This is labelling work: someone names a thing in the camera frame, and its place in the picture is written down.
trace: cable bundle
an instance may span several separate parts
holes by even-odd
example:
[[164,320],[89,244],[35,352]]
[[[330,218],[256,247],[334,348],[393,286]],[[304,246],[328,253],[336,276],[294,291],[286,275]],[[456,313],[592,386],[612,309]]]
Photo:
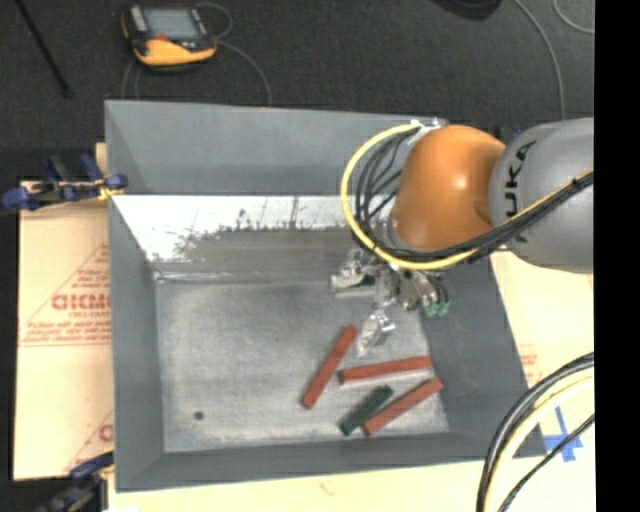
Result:
[[[493,510],[494,482],[498,479],[501,472],[500,470],[504,467],[504,462],[515,454],[518,447],[535,425],[538,424],[540,419],[561,402],[566,401],[586,387],[593,386],[593,373],[588,373],[585,376],[584,372],[594,368],[594,365],[595,359],[593,352],[571,361],[541,380],[525,393],[511,408],[496,431],[489,446],[480,478],[480,485],[478,487],[476,512]],[[580,378],[572,380],[570,384],[551,395],[547,395],[547,392],[556,384],[566,381],[579,373],[581,374]],[[537,404],[542,397],[545,397],[545,400]],[[505,512],[520,489],[522,489],[531,477],[594,422],[595,414],[592,414],[576,430],[565,437],[560,444],[549,452],[540,463],[516,484],[497,510],[499,512]]]
[[[396,183],[402,171],[392,172],[393,162],[400,144],[416,134],[423,126],[404,124],[389,128],[369,139],[351,157],[342,175],[340,200],[342,209],[358,243],[383,261],[407,270],[440,271],[459,263],[473,262],[487,256],[502,244],[533,226],[567,199],[593,184],[593,169],[577,176],[527,208],[521,210],[504,224],[471,240],[438,251],[412,251],[385,245],[375,236],[374,219],[391,202],[398,191]],[[358,162],[374,147],[379,146],[365,164],[356,185],[355,213],[351,212],[349,184]],[[380,170],[385,158],[391,153],[386,167]],[[383,192],[387,197],[373,210],[372,199]]]

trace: cardboard sheet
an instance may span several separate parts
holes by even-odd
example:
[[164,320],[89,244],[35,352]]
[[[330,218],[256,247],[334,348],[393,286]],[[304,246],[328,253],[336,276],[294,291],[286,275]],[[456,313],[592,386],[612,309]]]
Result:
[[14,479],[113,446],[106,202],[21,213]]

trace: kuka logo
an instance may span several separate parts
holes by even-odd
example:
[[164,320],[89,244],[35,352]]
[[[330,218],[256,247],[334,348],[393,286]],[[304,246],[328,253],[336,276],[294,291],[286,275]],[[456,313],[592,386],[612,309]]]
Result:
[[51,307],[58,311],[76,309],[108,309],[111,307],[111,296],[100,293],[98,295],[85,293],[82,295],[62,294],[51,298]]
[[[511,208],[505,212],[508,218],[511,218],[518,213],[518,210],[519,210],[518,196],[516,195],[516,191],[520,183],[518,182],[517,178],[520,172],[522,171],[522,167],[524,166],[524,161],[527,158],[528,151],[531,149],[531,146],[533,146],[536,142],[537,141],[533,140],[521,146],[520,149],[518,149],[518,151],[516,152],[516,158],[518,159],[519,165],[516,164],[517,167],[515,167],[512,164],[509,167],[509,172],[508,172],[509,179],[505,183],[505,192],[504,192],[504,198],[511,204]],[[518,242],[524,242],[524,243],[527,242],[526,238],[524,238],[521,234],[518,234],[516,236],[516,240]]]

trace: yellow device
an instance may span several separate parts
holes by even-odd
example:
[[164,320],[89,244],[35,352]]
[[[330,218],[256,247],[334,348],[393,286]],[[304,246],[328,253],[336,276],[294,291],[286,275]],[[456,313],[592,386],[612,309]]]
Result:
[[202,64],[217,49],[195,7],[134,4],[122,11],[122,30],[136,58],[157,71]]

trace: yellow cable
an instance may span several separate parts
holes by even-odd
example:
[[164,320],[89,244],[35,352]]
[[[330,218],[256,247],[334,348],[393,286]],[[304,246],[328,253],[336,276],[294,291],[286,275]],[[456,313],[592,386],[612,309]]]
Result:
[[[360,226],[356,222],[353,214],[351,213],[351,205],[350,205],[350,202],[349,202],[349,180],[351,178],[351,175],[353,174],[353,171],[356,168],[356,165],[360,161],[360,159],[372,147],[374,147],[377,144],[380,144],[385,139],[388,139],[389,137],[393,137],[394,135],[398,135],[400,133],[408,132],[409,130],[413,130],[415,128],[416,128],[415,124],[402,124],[402,125],[394,126],[394,127],[389,128],[389,129],[387,129],[387,130],[385,130],[383,132],[378,133],[377,135],[374,135],[367,142],[365,142],[362,146],[360,146],[360,148],[353,154],[353,156],[351,157],[351,159],[347,163],[347,166],[345,167],[345,170],[344,170],[344,172],[342,174],[342,181],[340,183],[340,202],[342,204],[342,211],[344,212],[345,219],[347,220],[347,224],[349,224],[349,227],[351,228],[351,231],[356,235],[356,237],[358,237],[358,239],[362,242],[362,244],[365,247],[367,247],[370,251],[372,251],[374,254],[379,256],[382,260],[386,261],[387,263],[391,263],[391,264],[397,265],[398,267],[400,267],[402,269],[408,269],[408,270],[444,270],[446,268],[449,268],[449,267],[459,263],[460,261],[465,260],[469,256],[472,256],[473,254],[478,252],[480,250],[480,248],[478,247],[478,248],[470,249],[470,250],[462,252],[460,254],[456,254],[456,255],[453,255],[453,256],[448,256],[446,258],[442,258],[442,259],[437,260],[437,261],[414,262],[414,261],[403,260],[403,259],[397,258],[397,257],[387,253],[386,251],[384,251],[383,249],[378,247],[376,245],[376,243],[371,238],[369,238],[367,236],[367,234],[362,230],[362,228],[360,228]],[[577,178],[582,178],[582,177],[587,176],[589,173],[592,173],[592,172],[593,172],[593,169],[588,169],[587,171],[582,173]],[[541,202],[543,202],[543,201],[547,200],[548,198],[552,197],[554,194],[562,192],[563,190],[565,190],[566,188],[570,187],[571,185],[572,185],[572,182],[569,182],[566,185],[558,188],[554,192],[552,192],[552,193],[546,195],[545,197],[539,199],[538,201],[536,201],[533,204],[529,205],[527,208],[524,208],[523,210],[521,210],[517,215],[514,215],[513,217],[511,217],[503,225],[506,225],[509,222],[515,222],[522,215],[524,215],[524,214],[528,213],[529,211],[531,211],[533,208],[535,208]]]
[[504,473],[505,461],[510,460],[513,457],[525,438],[540,422],[540,420],[550,412],[550,410],[555,409],[561,403],[567,401],[569,398],[580,393],[586,388],[593,386],[594,382],[594,375],[590,374],[587,377],[576,380],[559,391],[556,391],[552,395],[548,396],[540,405],[536,406],[518,426],[518,428],[514,430],[494,464],[493,475],[486,490],[484,506],[486,511],[497,509],[497,507],[492,506],[493,501],[495,500],[495,483],[500,480],[501,473]]

